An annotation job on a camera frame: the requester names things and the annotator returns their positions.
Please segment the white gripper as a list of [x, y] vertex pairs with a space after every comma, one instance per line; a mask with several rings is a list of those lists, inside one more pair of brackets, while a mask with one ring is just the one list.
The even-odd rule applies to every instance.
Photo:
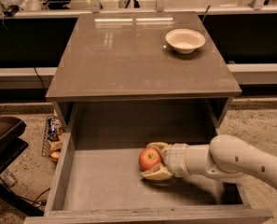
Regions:
[[158, 163], [150, 170], [143, 171], [140, 176], [147, 180], [162, 181], [172, 176], [184, 177], [188, 175], [186, 166], [187, 144], [169, 145], [165, 142], [151, 142], [146, 145], [156, 149], [163, 157], [163, 163]]

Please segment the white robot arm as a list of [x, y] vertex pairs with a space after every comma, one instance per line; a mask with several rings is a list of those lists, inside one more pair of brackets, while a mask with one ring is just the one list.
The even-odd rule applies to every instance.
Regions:
[[146, 147], [154, 148], [162, 158], [140, 173], [148, 180], [203, 175], [226, 183], [239, 183], [244, 175], [251, 175], [277, 189], [277, 157], [235, 136], [217, 135], [209, 145], [153, 142]]

